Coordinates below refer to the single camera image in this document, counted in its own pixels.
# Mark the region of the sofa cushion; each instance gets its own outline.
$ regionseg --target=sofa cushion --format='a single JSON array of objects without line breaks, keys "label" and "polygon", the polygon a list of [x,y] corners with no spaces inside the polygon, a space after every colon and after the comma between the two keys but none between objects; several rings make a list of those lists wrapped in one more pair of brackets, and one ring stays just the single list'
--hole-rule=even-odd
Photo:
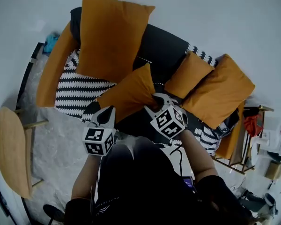
[{"label": "sofa cushion", "polygon": [[64,70],[67,57],[78,44],[70,31],[70,23],[65,27],[57,40],[43,70],[37,87],[36,104],[39,107],[54,107],[56,89]]},{"label": "sofa cushion", "polygon": [[154,9],[118,0],[82,0],[77,73],[119,83],[133,70]]},{"label": "sofa cushion", "polygon": [[116,123],[141,110],[144,105],[155,105],[152,94],[155,89],[150,74],[150,65],[134,70],[118,85],[106,91],[97,99],[101,108],[115,106]]},{"label": "sofa cushion", "polygon": [[167,92],[183,99],[212,70],[214,67],[189,51],[164,88]]},{"label": "sofa cushion", "polygon": [[225,54],[215,70],[183,103],[183,108],[216,129],[254,88],[251,80]]}]

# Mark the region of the blue object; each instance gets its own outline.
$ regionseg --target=blue object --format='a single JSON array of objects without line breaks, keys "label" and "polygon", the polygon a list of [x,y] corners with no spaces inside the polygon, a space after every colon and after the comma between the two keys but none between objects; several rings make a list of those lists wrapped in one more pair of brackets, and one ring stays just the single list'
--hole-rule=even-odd
[{"label": "blue object", "polygon": [[59,38],[59,34],[51,33],[46,37],[45,46],[43,49],[43,53],[51,53],[53,47],[55,46],[57,40]]}]

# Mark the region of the phone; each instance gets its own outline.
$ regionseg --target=phone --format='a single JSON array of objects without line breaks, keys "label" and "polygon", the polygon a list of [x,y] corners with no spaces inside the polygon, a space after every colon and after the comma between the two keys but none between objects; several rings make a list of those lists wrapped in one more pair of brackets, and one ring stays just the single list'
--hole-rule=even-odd
[{"label": "phone", "polygon": [[189,188],[193,188],[192,177],[182,177]]}]

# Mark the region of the red cloth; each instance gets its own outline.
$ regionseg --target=red cloth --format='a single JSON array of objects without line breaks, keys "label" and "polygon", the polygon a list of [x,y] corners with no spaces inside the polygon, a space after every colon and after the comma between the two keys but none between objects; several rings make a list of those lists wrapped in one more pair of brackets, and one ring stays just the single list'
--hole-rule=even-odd
[{"label": "red cloth", "polygon": [[260,117],[261,117],[261,115],[258,114],[256,116],[250,116],[250,117],[246,117],[244,119],[245,130],[247,130],[247,132],[252,137],[256,136],[263,130],[263,127],[261,127],[257,124],[257,119]]}]

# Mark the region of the zigzag patterned fabric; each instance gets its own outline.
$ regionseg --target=zigzag patterned fabric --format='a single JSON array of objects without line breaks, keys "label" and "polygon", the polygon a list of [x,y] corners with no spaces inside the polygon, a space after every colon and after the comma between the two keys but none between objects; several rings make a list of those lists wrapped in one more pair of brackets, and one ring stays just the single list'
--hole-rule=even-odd
[{"label": "zigzag patterned fabric", "polygon": [[[219,145],[220,145],[220,140],[218,140],[213,133],[211,132],[211,130],[207,127],[203,127],[201,128],[196,128],[195,131],[192,131],[195,138],[198,140],[199,143],[201,143],[201,145],[206,149],[206,151],[210,154],[210,155],[214,155],[215,151],[218,149]],[[171,139],[170,140],[170,145],[182,145],[181,140],[175,140],[175,139]]]},{"label": "zigzag patterned fabric", "polygon": [[[200,51],[196,46],[188,44],[185,53],[188,53],[188,51],[192,51],[213,67],[216,67],[218,64],[217,60],[204,51]],[[85,111],[86,107],[96,101],[96,98],[100,97],[108,89],[115,86],[116,83],[77,74],[76,68],[79,63],[79,52],[80,50],[74,50],[66,61],[64,72],[59,79],[57,87],[55,108],[61,113],[76,117],[81,121],[90,121],[93,114]],[[213,155],[219,147],[219,140],[216,139],[210,128],[201,126],[192,132],[207,152]],[[172,139],[168,144],[157,144],[160,148],[166,148],[172,145],[179,146],[181,141]]]},{"label": "zigzag patterned fabric", "polygon": [[187,50],[185,53],[187,54],[188,51],[192,51],[194,54],[199,56],[201,59],[203,59],[205,62],[207,62],[209,65],[216,67],[218,64],[218,61],[216,59],[213,59],[210,55],[206,54],[204,51],[200,51],[196,46],[191,46],[188,44]]},{"label": "zigzag patterned fabric", "polygon": [[85,108],[116,83],[77,74],[79,52],[80,49],[74,50],[67,58],[57,86],[55,108],[61,113],[83,120]]}]

